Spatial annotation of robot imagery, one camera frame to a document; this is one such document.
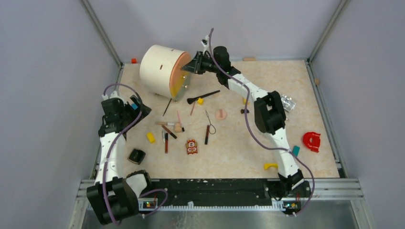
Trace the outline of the cream round drawer organizer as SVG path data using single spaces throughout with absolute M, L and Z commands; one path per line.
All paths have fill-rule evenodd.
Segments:
M 186 51 L 153 45 L 140 63 L 141 82 L 152 93 L 180 100 L 191 78 L 190 73 L 182 67 L 191 60 L 191 55 Z

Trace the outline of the thin black stick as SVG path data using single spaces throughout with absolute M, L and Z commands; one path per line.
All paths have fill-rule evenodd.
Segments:
M 167 110 L 168 110 L 168 108 L 169 108 L 169 106 L 170 106 L 171 102 L 172 102 L 172 98 L 171 98 L 171 99 L 168 101 L 168 103 L 167 103 L 167 105 L 166 105 L 166 107 L 165 107 L 165 110 L 164 110 L 164 112 L 163 112 L 163 115 L 162 115 L 162 116 L 165 116 L 165 114 L 166 114 L 166 112 L 167 112 Z

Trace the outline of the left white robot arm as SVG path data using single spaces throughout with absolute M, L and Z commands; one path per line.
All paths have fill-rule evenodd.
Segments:
M 139 213 L 139 197 L 148 197 L 153 184 L 145 170 L 124 175 L 121 168 L 127 132 L 151 109 L 134 92 L 127 102 L 118 91 L 103 92 L 102 124 L 98 131 L 101 144 L 99 170 L 95 182 L 86 190 L 86 197 L 102 225 L 119 226 L 123 219 Z

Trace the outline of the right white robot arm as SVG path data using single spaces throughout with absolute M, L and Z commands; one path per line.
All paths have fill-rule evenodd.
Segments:
M 238 69 L 232 66 L 226 47 L 211 45 L 213 29 L 202 39 L 203 51 L 198 51 L 195 57 L 182 67 L 183 70 L 203 74 L 214 73 L 219 84 L 238 93 L 247 101 L 254 104 L 254 121 L 256 128 L 269 140 L 273 147 L 262 144 L 251 130 L 248 116 L 245 115 L 246 127 L 252 138 L 264 149 L 273 151 L 278 165 L 280 191 L 287 197 L 294 196 L 304 183 L 304 176 L 299 165 L 309 169 L 293 153 L 288 143 L 286 132 L 286 114 L 281 96 L 277 91 L 268 92 L 250 80 Z

